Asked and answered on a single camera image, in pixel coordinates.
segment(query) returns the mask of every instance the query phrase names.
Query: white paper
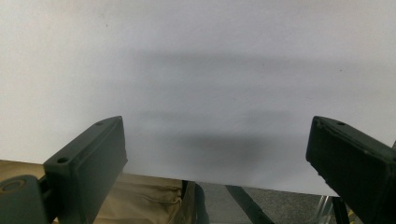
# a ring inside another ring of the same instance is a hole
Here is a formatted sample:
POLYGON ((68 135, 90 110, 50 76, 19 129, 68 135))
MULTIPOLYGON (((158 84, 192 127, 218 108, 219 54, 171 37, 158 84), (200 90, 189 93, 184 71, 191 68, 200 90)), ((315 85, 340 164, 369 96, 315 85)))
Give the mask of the white paper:
POLYGON ((315 115, 387 145, 394 1, 2 1, 0 159, 123 116, 127 173, 334 195, 315 115))

